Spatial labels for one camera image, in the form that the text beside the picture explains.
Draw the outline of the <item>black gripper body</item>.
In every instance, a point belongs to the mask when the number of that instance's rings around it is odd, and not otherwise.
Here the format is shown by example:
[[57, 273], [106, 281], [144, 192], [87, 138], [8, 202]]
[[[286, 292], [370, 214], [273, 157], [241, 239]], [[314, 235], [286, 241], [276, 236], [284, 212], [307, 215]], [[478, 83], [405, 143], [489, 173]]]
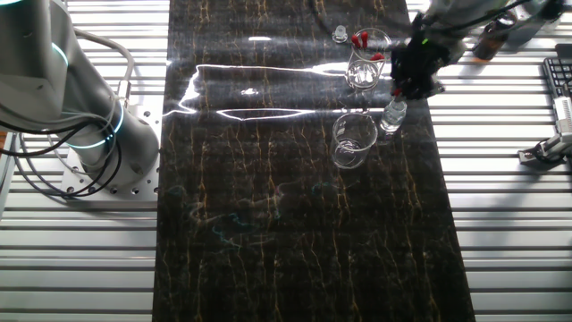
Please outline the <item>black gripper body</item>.
[[450, 62], [450, 50], [429, 40], [424, 33], [414, 34], [405, 45], [391, 50], [391, 77], [395, 81], [432, 76]]

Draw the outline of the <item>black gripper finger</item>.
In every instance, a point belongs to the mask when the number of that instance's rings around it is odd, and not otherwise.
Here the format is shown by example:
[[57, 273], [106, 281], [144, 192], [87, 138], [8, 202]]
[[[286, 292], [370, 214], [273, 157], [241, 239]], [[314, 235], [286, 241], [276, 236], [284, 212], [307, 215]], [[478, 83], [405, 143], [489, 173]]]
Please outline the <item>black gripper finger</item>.
[[407, 77], [393, 80], [392, 95], [394, 97], [407, 97], [411, 92], [411, 79]]
[[410, 98], [426, 99], [444, 91], [444, 85], [437, 78], [421, 78], [414, 81], [414, 87], [410, 93]]

